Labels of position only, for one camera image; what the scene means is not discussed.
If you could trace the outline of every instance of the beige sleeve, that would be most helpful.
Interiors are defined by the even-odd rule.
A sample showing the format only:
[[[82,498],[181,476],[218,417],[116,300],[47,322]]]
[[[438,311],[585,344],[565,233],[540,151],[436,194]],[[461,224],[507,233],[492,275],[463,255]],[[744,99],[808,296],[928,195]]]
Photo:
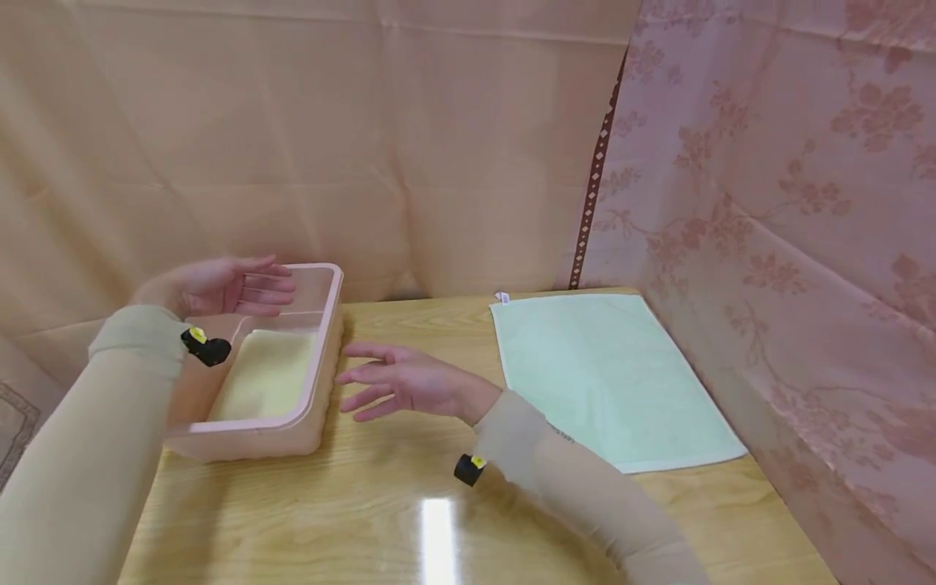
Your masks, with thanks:
[[[708,585],[679,527],[638,484],[510,390],[475,426],[475,455],[605,551],[631,585]]]
[[[159,307],[116,313],[0,494],[0,583],[116,583],[150,492],[185,330]]]

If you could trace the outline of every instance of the table surface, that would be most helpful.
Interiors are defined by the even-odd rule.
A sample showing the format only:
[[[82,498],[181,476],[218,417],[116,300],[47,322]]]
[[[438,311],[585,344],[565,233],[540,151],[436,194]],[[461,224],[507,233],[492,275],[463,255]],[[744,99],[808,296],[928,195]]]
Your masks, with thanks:
[[[410,345],[502,385],[491,302],[348,304],[345,340]],[[354,363],[342,358],[339,371]],[[618,582],[496,472],[473,489],[452,477],[469,428],[415,413],[355,423],[337,409],[355,390],[335,388],[308,457],[205,465],[165,453],[121,583]],[[716,585],[836,583],[750,456],[637,480]]]

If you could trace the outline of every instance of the plastic container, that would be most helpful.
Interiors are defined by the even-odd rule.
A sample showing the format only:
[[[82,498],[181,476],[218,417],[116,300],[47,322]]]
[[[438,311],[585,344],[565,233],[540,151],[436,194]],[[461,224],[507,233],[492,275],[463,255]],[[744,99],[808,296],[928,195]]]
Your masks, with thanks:
[[[190,320],[209,337],[229,340],[232,349],[225,363],[213,368],[186,357],[169,408],[165,435],[169,449],[198,461],[228,461],[308,455],[318,448],[341,350],[344,324],[339,293],[344,275],[334,264],[289,268],[296,279],[296,300],[279,316],[228,314]],[[284,417],[208,421],[243,338],[254,329],[317,331],[299,403]]]

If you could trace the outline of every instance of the beige curtain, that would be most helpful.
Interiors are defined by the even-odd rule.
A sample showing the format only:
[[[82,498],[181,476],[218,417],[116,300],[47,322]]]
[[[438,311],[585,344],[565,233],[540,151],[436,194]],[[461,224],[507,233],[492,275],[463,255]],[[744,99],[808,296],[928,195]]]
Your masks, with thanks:
[[[336,262],[348,300],[550,288],[636,3],[0,4],[0,332],[61,385],[140,281]]]

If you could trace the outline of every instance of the pink floral curtain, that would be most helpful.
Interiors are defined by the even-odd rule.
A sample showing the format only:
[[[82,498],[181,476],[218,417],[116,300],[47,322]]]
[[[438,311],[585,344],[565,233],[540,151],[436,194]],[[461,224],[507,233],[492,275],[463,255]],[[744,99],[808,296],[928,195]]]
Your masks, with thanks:
[[[569,282],[644,289],[846,585],[936,581],[934,51],[933,2],[644,2]]]

